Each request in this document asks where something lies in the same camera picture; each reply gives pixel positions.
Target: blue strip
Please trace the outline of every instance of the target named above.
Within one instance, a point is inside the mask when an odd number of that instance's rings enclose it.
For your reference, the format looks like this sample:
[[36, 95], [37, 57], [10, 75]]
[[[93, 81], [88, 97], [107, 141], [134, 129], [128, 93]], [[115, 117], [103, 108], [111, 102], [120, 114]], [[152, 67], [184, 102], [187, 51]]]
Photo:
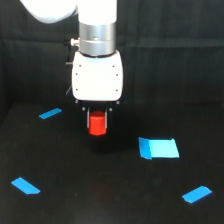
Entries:
[[23, 191], [25, 194], [38, 194], [40, 190], [25, 181], [23, 178], [18, 178], [12, 182], [12, 184]]
[[211, 190], [209, 190], [207, 187], [199, 187], [185, 195], [183, 195], [182, 197], [184, 198], [185, 201], [189, 202], [189, 203], [194, 203], [195, 201], [205, 197], [206, 195], [212, 193]]
[[152, 159], [150, 148], [149, 148], [149, 140], [144, 138], [138, 138], [138, 141], [139, 141], [141, 157], [145, 159]]
[[59, 109], [59, 108], [56, 108], [54, 110], [48, 111], [47, 113], [41, 114], [39, 117], [42, 118], [42, 119], [46, 119], [46, 118], [54, 116], [55, 114], [58, 114], [60, 112], [62, 112], [62, 110]]
[[152, 158], [179, 158], [179, 152], [174, 139], [149, 140]]

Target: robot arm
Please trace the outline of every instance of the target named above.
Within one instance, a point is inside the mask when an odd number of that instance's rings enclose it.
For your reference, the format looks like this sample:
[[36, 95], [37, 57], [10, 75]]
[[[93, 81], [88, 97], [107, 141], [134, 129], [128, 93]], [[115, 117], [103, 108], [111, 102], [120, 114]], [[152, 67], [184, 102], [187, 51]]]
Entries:
[[56, 23], [77, 12], [77, 0], [20, 0], [28, 12], [42, 23]]
[[43, 23], [68, 18], [78, 8], [79, 38], [71, 40], [79, 47], [72, 62], [72, 92], [82, 103], [89, 133], [105, 134], [113, 104], [123, 90], [123, 67], [116, 50], [117, 0], [20, 1]]

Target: red object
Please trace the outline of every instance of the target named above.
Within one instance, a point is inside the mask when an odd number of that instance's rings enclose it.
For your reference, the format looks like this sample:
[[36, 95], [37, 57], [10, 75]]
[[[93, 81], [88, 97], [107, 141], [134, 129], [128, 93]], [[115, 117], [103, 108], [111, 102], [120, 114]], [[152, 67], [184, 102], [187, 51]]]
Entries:
[[89, 133], [91, 135], [106, 134], [106, 116], [102, 111], [91, 112], [89, 115]]

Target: blue paper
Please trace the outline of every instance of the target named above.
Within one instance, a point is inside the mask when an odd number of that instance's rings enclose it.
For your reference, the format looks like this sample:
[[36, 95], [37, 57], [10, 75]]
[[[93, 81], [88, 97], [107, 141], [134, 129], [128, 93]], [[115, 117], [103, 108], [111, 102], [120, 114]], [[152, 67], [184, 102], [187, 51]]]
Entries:
[[145, 159], [152, 159], [149, 148], [149, 140], [144, 138], [138, 138], [141, 157]]
[[40, 190], [38, 190], [36, 187], [34, 187], [21, 177], [12, 181], [12, 184], [23, 191], [25, 194], [38, 194], [40, 192]]
[[58, 114], [60, 112], [62, 112], [62, 110], [59, 109], [59, 108], [56, 108], [54, 110], [48, 111], [47, 113], [41, 114], [39, 117], [42, 118], [42, 119], [46, 119], [46, 118], [54, 116], [55, 114]]
[[207, 187], [201, 186], [185, 195], [182, 197], [184, 198], [185, 201], [189, 203], [194, 203], [195, 201], [205, 197], [206, 195], [212, 193], [211, 190], [209, 190]]
[[152, 158], [179, 158], [179, 152], [174, 139], [149, 140]]

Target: black cloth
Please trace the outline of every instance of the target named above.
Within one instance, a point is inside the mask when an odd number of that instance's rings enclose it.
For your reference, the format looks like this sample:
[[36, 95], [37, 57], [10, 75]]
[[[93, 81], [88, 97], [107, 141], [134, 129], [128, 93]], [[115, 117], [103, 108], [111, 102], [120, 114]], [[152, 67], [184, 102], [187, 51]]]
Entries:
[[[223, 101], [223, 8], [221, 0], [118, 0], [117, 49], [124, 87], [135, 103]], [[11, 99], [67, 104], [71, 68], [65, 67], [63, 42], [77, 37], [77, 16], [42, 24], [19, 0], [1, 0]]]
[[5, 79], [3, 76], [3, 60], [1, 52], [2, 42], [0, 41], [0, 125], [2, 124], [10, 108], [10, 99], [6, 92]]
[[[107, 138], [89, 138], [79, 110], [15, 104], [0, 128], [0, 223], [224, 222], [223, 106], [123, 107]], [[174, 138], [179, 159], [145, 160], [138, 137]], [[11, 184], [22, 177], [41, 192]], [[206, 186], [210, 196], [182, 195]]]

